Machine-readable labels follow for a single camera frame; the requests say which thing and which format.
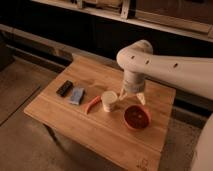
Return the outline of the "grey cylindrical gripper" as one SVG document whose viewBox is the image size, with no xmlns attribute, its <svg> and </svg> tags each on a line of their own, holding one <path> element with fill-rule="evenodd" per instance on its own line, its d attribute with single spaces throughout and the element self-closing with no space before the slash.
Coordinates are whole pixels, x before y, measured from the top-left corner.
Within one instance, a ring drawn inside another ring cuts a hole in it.
<svg viewBox="0 0 213 171">
<path fill-rule="evenodd" d="M 128 70 L 124 71 L 123 88 L 121 89 L 119 99 L 123 100 L 128 93 L 137 93 L 136 96 L 142 105 L 146 104 L 144 93 L 139 93 L 144 90 L 145 87 L 145 75 L 141 73 L 135 73 Z"/>
</svg>

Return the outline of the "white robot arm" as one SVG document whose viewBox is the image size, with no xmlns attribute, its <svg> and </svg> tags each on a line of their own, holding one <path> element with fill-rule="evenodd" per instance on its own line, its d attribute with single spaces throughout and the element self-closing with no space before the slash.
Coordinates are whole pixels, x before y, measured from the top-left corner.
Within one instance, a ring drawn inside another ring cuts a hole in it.
<svg viewBox="0 0 213 171">
<path fill-rule="evenodd" d="M 154 55 L 146 40 L 137 41 L 117 53 L 124 70 L 120 97 L 144 91 L 151 76 L 213 101 L 213 59 Z M 213 171 L 213 113 L 207 120 L 194 151 L 191 171 Z"/>
</svg>

